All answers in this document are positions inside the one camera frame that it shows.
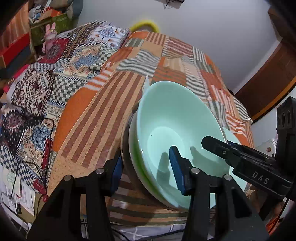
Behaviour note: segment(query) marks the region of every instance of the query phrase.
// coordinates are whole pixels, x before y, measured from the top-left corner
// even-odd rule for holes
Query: mint green bowl
[[[209,108],[189,89],[174,82],[154,83],[142,96],[136,120],[136,151],[143,171],[172,206],[189,208],[190,197],[177,188],[169,161],[176,145],[182,157],[209,175],[229,173],[225,160],[202,148],[205,136],[226,142],[222,128]],[[211,195],[210,207],[215,205]]]

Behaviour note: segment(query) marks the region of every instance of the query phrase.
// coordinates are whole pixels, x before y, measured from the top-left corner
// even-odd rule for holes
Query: orange curtain
[[[18,11],[0,37],[0,51],[8,47],[20,36],[29,32],[28,2]]]

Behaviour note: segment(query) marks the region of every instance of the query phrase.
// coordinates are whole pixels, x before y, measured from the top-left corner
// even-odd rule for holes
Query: pink bunny toy
[[[48,52],[48,50],[52,47],[53,42],[57,36],[57,31],[55,30],[56,23],[52,23],[52,28],[50,29],[50,25],[46,25],[46,33],[44,35],[44,43],[42,46],[42,52]]]

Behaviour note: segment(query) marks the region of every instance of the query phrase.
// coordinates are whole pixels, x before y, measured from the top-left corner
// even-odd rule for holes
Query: bed
[[[81,177],[103,167],[120,145],[146,76],[152,83],[186,86],[223,127],[253,147],[251,118],[205,53],[164,34],[130,33],[98,20],[59,34],[43,59],[11,80],[2,108],[1,164],[44,201],[65,175]],[[125,170],[106,205],[110,222],[118,225],[177,225],[187,218],[151,202]]]

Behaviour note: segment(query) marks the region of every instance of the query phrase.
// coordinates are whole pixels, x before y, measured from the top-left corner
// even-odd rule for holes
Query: bunny ear
[[[49,29],[50,29],[50,25],[47,24],[46,27],[45,27],[46,32],[47,32]]]

